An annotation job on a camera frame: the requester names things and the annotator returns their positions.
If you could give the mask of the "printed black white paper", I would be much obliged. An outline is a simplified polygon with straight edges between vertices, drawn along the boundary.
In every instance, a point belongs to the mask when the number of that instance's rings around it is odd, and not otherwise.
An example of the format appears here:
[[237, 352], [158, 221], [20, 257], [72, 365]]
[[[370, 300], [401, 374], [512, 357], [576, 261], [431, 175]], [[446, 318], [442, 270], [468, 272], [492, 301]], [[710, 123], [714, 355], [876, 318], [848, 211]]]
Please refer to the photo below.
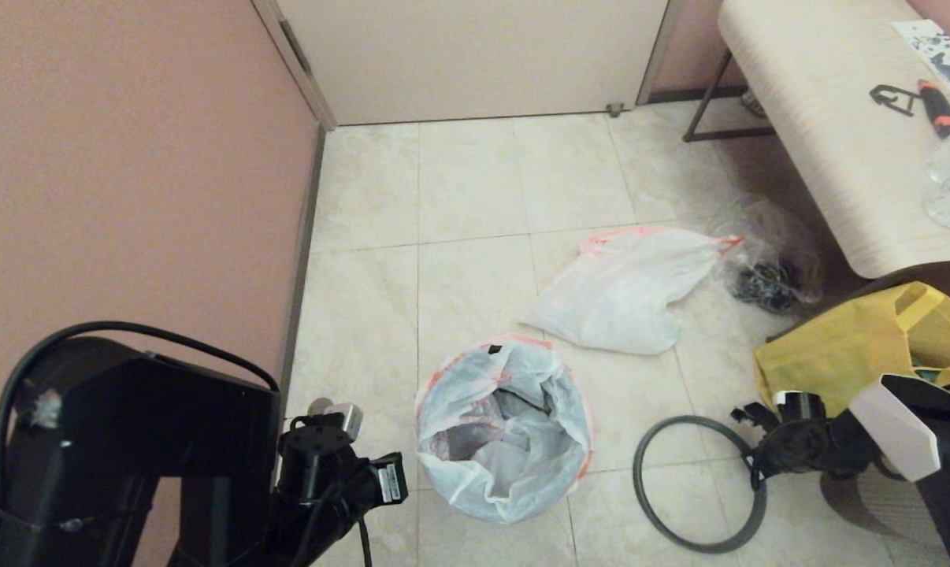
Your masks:
[[894, 21], [890, 25], [925, 62], [936, 78], [950, 90], [949, 33], [930, 19]]

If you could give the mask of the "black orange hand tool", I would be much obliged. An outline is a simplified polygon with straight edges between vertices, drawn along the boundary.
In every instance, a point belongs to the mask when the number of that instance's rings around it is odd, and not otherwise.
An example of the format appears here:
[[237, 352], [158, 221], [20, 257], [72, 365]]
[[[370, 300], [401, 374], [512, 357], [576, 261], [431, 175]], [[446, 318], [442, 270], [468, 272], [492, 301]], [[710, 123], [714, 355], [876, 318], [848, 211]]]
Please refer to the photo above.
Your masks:
[[950, 136], [950, 101], [932, 80], [918, 80], [918, 96], [939, 139]]

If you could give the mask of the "white ribbed cylinder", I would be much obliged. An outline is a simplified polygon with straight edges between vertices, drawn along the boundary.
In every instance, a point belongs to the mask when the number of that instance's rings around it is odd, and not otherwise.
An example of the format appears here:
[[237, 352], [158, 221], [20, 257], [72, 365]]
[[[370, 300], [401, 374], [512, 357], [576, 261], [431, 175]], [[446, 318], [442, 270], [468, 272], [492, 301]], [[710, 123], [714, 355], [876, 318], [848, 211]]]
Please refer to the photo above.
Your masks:
[[892, 480], [870, 467], [842, 480], [823, 473], [818, 486], [831, 509], [857, 527], [915, 544], [944, 546], [921, 493], [911, 482]]

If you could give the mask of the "white door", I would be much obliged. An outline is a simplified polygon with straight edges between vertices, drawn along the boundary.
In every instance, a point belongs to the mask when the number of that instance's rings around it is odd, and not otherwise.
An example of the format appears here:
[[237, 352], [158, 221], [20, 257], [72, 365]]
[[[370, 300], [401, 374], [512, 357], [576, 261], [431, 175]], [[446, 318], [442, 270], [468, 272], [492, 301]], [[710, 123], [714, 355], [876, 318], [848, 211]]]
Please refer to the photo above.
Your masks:
[[636, 104], [669, 0], [276, 0], [338, 125]]

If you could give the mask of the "used white red-print trash bag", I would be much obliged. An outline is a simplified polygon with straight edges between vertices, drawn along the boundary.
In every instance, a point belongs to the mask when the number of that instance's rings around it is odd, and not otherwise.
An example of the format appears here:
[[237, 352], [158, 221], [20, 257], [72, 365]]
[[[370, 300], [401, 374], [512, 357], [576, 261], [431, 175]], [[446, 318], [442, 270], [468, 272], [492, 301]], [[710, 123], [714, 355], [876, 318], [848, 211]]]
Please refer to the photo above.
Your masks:
[[530, 302], [522, 322], [585, 348], [661, 354], [681, 337], [670, 305], [744, 241], [654, 226], [592, 235]]

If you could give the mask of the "black hook clip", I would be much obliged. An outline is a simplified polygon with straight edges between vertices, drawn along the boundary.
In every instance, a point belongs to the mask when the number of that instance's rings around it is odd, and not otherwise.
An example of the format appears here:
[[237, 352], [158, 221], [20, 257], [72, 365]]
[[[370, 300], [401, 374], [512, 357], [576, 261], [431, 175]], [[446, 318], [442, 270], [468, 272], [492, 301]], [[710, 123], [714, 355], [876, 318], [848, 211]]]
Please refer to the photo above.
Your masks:
[[900, 115], [913, 117], [915, 101], [919, 99], [917, 92], [911, 92], [890, 85], [877, 85], [869, 92], [869, 97], [875, 104], [892, 110]]

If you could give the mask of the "fresh white red-print trash bag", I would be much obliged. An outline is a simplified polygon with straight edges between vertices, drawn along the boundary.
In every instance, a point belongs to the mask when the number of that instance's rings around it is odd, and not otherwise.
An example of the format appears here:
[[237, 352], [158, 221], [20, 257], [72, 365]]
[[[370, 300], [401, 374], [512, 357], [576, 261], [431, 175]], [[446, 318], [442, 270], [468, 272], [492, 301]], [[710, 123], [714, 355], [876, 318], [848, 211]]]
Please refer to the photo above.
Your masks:
[[458, 512], [516, 524], [558, 505], [593, 455], [589, 409], [546, 341], [507, 335], [449, 358], [415, 398], [417, 459]]

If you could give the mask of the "yellow fabric tote bag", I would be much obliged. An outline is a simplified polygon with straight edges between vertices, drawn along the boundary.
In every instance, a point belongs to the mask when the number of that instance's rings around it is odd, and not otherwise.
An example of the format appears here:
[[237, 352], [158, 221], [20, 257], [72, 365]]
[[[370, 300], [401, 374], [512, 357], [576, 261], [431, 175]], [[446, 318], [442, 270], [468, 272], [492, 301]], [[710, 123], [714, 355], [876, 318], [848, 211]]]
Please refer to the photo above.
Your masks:
[[950, 297], [907, 283], [863, 295], [755, 349], [755, 387], [813, 392], [835, 417], [881, 376], [917, 377], [914, 366], [950, 367]]

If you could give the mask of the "light wood-grain table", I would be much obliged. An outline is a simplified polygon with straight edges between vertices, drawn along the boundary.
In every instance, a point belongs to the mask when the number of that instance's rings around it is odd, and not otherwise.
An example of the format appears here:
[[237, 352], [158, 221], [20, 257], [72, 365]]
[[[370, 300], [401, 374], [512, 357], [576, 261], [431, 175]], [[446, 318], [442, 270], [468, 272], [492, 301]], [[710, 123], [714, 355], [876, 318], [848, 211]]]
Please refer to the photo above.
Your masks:
[[917, 17], [907, 0], [723, 0], [718, 12], [727, 50], [864, 279], [950, 262], [950, 228], [922, 207], [938, 136], [924, 112], [869, 94], [931, 78], [894, 28]]

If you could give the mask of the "clear bag of dark parts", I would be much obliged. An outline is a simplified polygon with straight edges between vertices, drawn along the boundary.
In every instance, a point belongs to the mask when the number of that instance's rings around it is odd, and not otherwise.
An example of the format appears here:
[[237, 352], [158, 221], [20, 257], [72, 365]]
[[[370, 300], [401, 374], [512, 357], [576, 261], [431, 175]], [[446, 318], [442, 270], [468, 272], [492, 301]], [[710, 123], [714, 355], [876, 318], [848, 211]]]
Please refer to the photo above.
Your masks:
[[802, 220], [763, 196], [738, 198], [711, 223], [713, 235], [735, 240], [712, 272], [735, 300], [787, 313], [823, 298], [818, 240]]

